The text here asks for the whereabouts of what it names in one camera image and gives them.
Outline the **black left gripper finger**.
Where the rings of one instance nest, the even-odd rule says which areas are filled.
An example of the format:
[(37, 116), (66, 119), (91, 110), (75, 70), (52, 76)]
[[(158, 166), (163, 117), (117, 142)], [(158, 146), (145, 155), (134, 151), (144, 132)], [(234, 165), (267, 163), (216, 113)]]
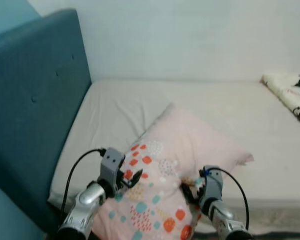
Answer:
[(128, 169), (125, 172), (125, 186), (132, 189), (140, 181), (141, 176), (143, 176), (143, 169), (139, 169), (136, 172)]

